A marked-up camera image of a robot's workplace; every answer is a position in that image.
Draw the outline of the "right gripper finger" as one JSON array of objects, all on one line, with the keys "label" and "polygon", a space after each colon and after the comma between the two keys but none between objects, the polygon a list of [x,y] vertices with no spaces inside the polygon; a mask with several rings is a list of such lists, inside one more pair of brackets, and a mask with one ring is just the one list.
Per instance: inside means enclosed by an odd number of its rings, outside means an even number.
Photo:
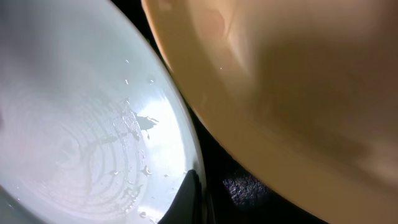
[{"label": "right gripper finger", "polygon": [[201,224],[201,183],[195,170],[189,170],[165,215],[158,224]]}]

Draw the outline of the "yellow plate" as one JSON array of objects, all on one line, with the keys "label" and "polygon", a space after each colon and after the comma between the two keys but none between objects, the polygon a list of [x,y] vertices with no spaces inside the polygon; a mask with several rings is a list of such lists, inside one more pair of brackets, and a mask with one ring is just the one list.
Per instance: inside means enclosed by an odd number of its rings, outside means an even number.
[{"label": "yellow plate", "polygon": [[182,95],[242,166],[326,222],[397,222],[396,1],[142,5]]}]

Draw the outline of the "light green plate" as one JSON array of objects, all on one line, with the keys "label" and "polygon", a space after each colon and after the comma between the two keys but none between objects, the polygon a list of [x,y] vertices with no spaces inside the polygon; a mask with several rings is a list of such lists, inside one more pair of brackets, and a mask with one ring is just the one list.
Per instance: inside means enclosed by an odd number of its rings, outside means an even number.
[{"label": "light green plate", "polygon": [[111,1],[1,1],[1,222],[158,223],[195,128],[167,69]]}]

